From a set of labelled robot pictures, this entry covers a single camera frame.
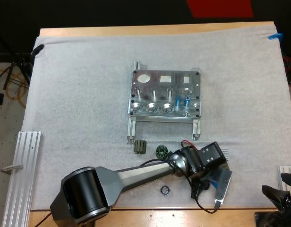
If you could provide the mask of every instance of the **black background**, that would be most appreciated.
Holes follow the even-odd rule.
[[[40,28],[274,21],[291,54],[291,0],[252,0],[253,18],[193,18],[185,0],[0,0],[0,35],[30,53]],[[7,51],[0,45],[0,61]]]

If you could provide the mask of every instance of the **black cylindrical joint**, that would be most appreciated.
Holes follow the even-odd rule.
[[[67,179],[63,189],[74,218],[107,206],[95,170],[87,170]]]
[[[197,154],[198,151],[195,151],[192,146],[182,148],[179,151],[187,159],[189,164],[188,170],[190,171],[191,174],[194,174],[203,169],[203,164],[201,162],[199,155]]]

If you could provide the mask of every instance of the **black cable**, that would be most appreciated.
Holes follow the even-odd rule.
[[[0,74],[0,78],[1,78],[1,76],[3,76],[3,75],[7,72],[8,69],[10,69],[10,67],[11,67],[11,66],[7,67],[7,68],[6,68],[6,69],[5,69],[5,70]]]
[[[52,214],[51,212],[47,214],[47,216],[44,217],[43,220],[41,220],[35,227],[39,227],[51,214]]]
[[[194,198],[195,198],[195,201],[196,201],[196,203],[197,203],[197,205],[198,205],[198,207],[200,208],[200,209],[202,209],[202,210],[204,210],[205,212],[207,212],[207,213],[209,213],[209,214],[214,214],[218,209],[219,209],[219,207],[220,207],[220,203],[216,203],[215,204],[215,207],[214,207],[214,211],[209,211],[208,209],[206,209],[206,208],[204,208],[203,206],[201,206],[200,205],[200,203],[199,203],[199,201],[198,201],[198,199],[197,199],[197,197],[196,197],[196,194],[197,193],[195,193],[195,189],[193,188],[193,184],[192,184],[192,182],[191,182],[191,180],[189,179],[189,177],[186,175],[186,173],[175,163],[175,162],[173,162],[173,161],[170,161],[170,160],[167,160],[167,159],[158,159],[158,158],[156,158],[156,159],[151,159],[151,160],[148,160],[148,161],[146,161],[146,162],[144,162],[143,164],[141,164],[141,166],[144,166],[145,164],[148,164],[148,163],[150,163],[150,162],[155,162],[155,161],[161,161],[161,162],[166,162],[166,163],[168,163],[170,166],[173,166],[173,167],[175,167],[176,169],[178,169],[184,176],[185,176],[185,178],[186,178],[186,180],[188,181],[188,183],[189,183],[189,185],[190,185],[190,187],[191,187],[191,190],[192,190],[192,192],[193,192],[193,195],[194,195]]]

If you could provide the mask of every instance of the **red object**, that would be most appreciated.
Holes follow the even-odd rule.
[[[187,0],[193,17],[253,17],[250,0]]]

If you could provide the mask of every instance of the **wooden table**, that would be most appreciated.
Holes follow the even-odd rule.
[[[106,36],[106,35],[174,35],[219,31],[248,26],[273,25],[273,22],[239,22],[191,25],[43,28],[40,36]],[[254,227],[254,213],[259,209],[219,210],[208,214],[197,209],[112,210],[96,222],[96,227]],[[49,211],[32,211],[29,226],[37,225]],[[40,227],[55,227],[52,215]]]

